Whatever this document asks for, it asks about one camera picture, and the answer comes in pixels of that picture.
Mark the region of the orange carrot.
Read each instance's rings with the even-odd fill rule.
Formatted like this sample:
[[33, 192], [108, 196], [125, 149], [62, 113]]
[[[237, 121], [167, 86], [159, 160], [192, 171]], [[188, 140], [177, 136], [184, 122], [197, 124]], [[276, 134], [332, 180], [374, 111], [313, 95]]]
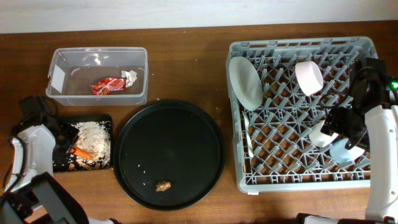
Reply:
[[81, 157], [81, 158], [83, 158], [83, 159], [91, 160], [91, 159], [93, 158], [93, 156], [92, 156], [89, 152], [86, 152], [86, 151], [80, 149], [80, 148], [77, 147], [77, 146], [75, 146], [75, 147], [73, 147], [72, 149], [70, 149], [70, 152], [71, 152], [72, 154], [74, 154], [75, 156]]

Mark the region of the cream plastic cup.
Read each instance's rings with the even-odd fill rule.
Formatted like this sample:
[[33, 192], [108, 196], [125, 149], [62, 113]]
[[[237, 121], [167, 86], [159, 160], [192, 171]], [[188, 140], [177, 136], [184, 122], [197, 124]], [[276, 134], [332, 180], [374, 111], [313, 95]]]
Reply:
[[308, 135], [312, 144], [317, 147], [325, 147], [326, 145], [332, 143], [338, 137], [337, 133], [333, 133], [331, 136], [322, 133], [321, 128], [323, 127], [324, 123], [324, 120], [319, 121], [311, 128], [311, 132]]

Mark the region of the blue plastic cup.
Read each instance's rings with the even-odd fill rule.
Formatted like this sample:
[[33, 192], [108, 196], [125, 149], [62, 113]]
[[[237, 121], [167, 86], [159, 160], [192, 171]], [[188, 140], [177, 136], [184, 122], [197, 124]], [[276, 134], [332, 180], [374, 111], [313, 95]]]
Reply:
[[347, 142], [348, 139], [342, 139], [334, 142], [329, 150], [331, 158], [338, 164], [354, 161], [365, 152], [364, 149], [361, 149], [357, 146], [351, 149], [346, 149], [345, 145]]

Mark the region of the pink saucer plate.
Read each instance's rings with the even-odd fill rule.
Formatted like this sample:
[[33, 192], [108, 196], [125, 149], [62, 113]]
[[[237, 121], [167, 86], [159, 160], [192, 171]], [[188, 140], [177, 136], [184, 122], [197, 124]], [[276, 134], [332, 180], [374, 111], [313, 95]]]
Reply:
[[323, 88], [323, 77], [318, 65], [313, 61], [295, 65], [295, 76], [300, 89], [306, 96], [314, 95]]

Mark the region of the red snack wrapper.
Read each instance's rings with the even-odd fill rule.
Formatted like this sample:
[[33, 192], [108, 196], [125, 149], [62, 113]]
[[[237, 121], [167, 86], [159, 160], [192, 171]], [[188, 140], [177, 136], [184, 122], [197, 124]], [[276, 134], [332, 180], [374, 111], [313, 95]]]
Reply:
[[114, 91], [123, 91], [126, 87], [124, 78], [105, 78], [91, 86], [94, 95], [109, 95]]

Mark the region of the white tissue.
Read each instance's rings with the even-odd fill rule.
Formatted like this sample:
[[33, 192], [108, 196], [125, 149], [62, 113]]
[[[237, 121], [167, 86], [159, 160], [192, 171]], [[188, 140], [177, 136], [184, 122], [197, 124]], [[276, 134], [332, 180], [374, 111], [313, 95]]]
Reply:
[[130, 70], [129, 72], [122, 70], [121, 77], [125, 79], [126, 88], [129, 88], [137, 80], [137, 73], [134, 70]]

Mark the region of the white plastic fork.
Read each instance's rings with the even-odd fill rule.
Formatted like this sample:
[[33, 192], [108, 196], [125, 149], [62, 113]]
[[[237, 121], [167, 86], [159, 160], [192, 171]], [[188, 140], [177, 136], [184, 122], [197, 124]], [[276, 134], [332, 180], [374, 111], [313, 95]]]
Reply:
[[244, 127], [245, 127], [245, 134], [246, 134], [246, 144], [248, 146], [248, 154], [249, 154], [249, 157], [252, 159], [254, 157], [254, 152], [253, 152], [253, 148], [252, 148], [251, 137], [249, 134], [249, 118], [244, 111], [242, 112], [242, 116], [244, 119]]

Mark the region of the grey plate with food scraps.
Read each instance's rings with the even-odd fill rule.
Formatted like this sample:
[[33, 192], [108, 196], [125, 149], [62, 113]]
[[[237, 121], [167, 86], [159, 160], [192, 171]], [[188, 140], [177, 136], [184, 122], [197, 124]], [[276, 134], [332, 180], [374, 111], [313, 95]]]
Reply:
[[239, 102], [249, 111], [258, 109], [263, 93], [254, 65], [245, 57], [233, 57], [228, 68], [231, 86]]

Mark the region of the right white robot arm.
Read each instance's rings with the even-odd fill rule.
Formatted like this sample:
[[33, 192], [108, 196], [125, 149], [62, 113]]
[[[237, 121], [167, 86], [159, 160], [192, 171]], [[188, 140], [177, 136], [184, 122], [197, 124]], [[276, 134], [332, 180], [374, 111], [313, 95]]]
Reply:
[[346, 149], [362, 146], [370, 153], [370, 193], [365, 218], [397, 223], [397, 78], [387, 74], [385, 61], [366, 58], [350, 68], [345, 98], [329, 106], [321, 128], [348, 139]]

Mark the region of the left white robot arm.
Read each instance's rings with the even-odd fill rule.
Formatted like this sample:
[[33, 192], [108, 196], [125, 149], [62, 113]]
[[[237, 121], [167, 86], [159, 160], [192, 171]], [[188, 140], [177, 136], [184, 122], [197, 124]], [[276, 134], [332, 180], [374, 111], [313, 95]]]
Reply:
[[108, 114], [58, 117], [58, 108], [51, 108], [46, 96], [28, 96], [20, 100], [23, 118], [12, 128], [10, 144], [14, 150], [12, 167], [4, 178], [1, 195], [1, 223], [26, 223], [36, 210], [45, 215], [34, 223], [98, 223], [54, 179], [54, 172], [79, 168], [104, 169], [109, 157], [92, 164], [82, 161], [74, 148], [83, 123], [96, 123], [108, 138], [113, 121]]

